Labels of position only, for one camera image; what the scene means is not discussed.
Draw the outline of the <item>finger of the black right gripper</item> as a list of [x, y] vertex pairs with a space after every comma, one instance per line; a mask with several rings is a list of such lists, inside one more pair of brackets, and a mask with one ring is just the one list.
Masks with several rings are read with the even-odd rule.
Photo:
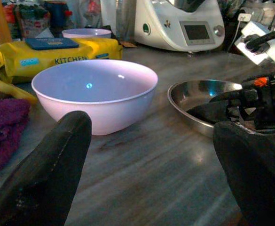
[[228, 100], [209, 102], [195, 106], [187, 113], [208, 123], [215, 124], [220, 121], [228, 121], [227, 107]]
[[210, 102], [232, 99], [241, 99], [245, 102], [252, 102], [257, 101], [259, 99], [259, 95], [255, 89], [240, 89], [221, 93], [213, 97]]

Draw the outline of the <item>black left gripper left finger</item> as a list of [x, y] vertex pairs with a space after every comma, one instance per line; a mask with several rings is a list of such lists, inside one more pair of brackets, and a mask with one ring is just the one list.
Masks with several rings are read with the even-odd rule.
[[63, 226], [91, 138], [86, 112], [64, 115], [0, 187], [0, 226]]

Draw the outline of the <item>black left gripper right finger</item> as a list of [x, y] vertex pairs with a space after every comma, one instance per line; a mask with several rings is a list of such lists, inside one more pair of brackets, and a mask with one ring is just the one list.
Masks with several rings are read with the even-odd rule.
[[213, 144], [230, 190], [251, 226], [275, 226], [275, 132], [218, 122]]

